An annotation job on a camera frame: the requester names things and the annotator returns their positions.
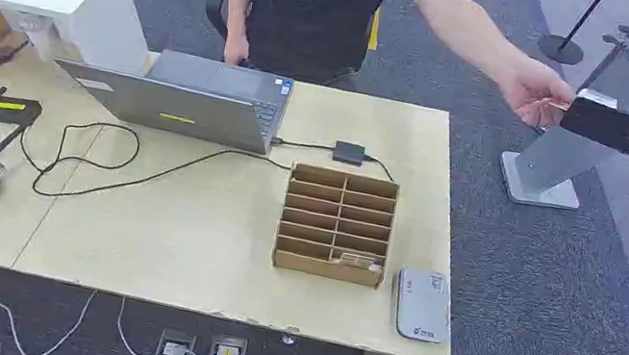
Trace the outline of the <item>person's right hand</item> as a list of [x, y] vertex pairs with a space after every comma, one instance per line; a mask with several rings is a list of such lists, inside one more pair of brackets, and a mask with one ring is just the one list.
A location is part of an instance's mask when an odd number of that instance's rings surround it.
[[231, 32], [226, 34], [223, 50], [223, 59], [229, 65], [243, 65], [249, 59], [249, 43], [243, 32]]

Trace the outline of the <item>person's left hand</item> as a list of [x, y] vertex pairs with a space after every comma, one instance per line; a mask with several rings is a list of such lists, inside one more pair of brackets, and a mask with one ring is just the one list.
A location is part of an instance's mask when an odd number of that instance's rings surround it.
[[558, 126], [575, 93], [550, 67], [522, 57], [496, 80], [505, 101], [527, 124]]

